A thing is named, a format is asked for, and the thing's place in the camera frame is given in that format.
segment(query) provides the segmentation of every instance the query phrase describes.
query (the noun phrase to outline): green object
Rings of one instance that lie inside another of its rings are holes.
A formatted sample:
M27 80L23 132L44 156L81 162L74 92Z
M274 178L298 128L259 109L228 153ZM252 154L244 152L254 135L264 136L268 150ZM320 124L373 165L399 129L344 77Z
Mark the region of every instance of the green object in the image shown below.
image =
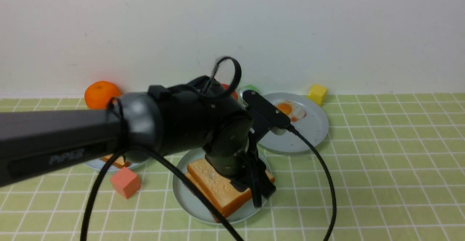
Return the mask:
M258 90L256 87L254 87L253 85L246 85L245 87L241 87L239 89L239 94L242 95L242 92L246 91L246 90L253 90L255 92L258 92L260 93L260 90Z

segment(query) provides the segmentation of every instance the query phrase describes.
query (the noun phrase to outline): orange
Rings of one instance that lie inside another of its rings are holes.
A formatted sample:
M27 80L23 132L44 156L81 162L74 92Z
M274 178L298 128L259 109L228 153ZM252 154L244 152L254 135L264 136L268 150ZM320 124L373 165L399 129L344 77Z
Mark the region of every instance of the orange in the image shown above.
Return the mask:
M112 97L121 97L121 92L115 84L107 81L93 83L84 93L84 100L90 109L105 109Z

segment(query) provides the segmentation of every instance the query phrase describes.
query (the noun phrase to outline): plate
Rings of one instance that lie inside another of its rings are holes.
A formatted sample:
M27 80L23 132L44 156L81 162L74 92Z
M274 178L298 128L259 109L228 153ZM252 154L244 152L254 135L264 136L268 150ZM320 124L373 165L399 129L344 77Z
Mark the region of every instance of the plate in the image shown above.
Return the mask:
M177 167L181 170L182 173L187 173L187 165L193 161L202 159L204 155L205 152L203 149L192 149L181 158ZM266 159L261 154L259 154L259 158L265 163L268 171L271 172L270 166L266 162ZM173 178L173 192L179 205L181 205L181 207L191 216L207 224L219 225L219 223L216 223L216 221L213 219L213 216L211 216L210 211L204 206L204 204L189 189L187 189L184 183L177 177ZM266 199L262 198L262 205L265 203ZM231 224L239 223L253 216L259 210L260 208L254 207L254 203L251 199L236 212L230 215L227 220Z
M299 113L303 110L305 112L304 117L301 117L301 115L298 116L298 120L292 122L292 125L313 146L321 143L328 134L328 118L321 107L312 100L289 93L272 93L266 94L263 97L273 105L283 103L284 101L290 102L293 113L295 109ZM259 141L259 144L275 153L284 155L297 155L310 150L300 138L289 131L286 131L283 135L276 135L270 131Z
M146 161L143 161L143 162L138 162L138 163L133 162L133 163L131 163L131 165L128 166L128 168L131 169L131 170L135 170L137 168L140 168L142 165L144 165L148 160L149 160L149 158ZM103 165L105 165L105 162L100 160L100 159L94 159L94 160L87 161L84 164L87 165L89 168L92 168L95 171L100 171L102 169ZM112 166L110 166L108 172L117 172L118 170L119 170L119 168L112 165Z

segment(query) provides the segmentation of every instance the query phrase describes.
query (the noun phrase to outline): yellow cube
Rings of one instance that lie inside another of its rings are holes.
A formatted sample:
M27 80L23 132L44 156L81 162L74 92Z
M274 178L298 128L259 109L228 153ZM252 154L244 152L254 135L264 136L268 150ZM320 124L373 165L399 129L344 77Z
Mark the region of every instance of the yellow cube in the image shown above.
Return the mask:
M307 95L307 97L309 98L309 100L312 100L317 105L321 106L323 104L327 92L327 88L325 88L322 85L315 84L310 89L310 93Z

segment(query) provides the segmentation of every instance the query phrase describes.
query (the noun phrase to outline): red object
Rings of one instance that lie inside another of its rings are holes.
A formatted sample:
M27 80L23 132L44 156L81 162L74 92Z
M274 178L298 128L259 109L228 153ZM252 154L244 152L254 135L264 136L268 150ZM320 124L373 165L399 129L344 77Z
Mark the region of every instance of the red object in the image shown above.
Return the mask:
M124 198L128 199L141 189L141 180L136 173L129 168L121 168L111 178L113 189Z
M229 85L226 85L226 84L221 84L221 85L223 86L224 89L228 89L229 87ZM234 97L236 100L238 99L236 91L232 93L231 97Z
M84 93L84 100L90 109L105 109L112 97L121 97L121 92L115 84L107 81L93 83Z

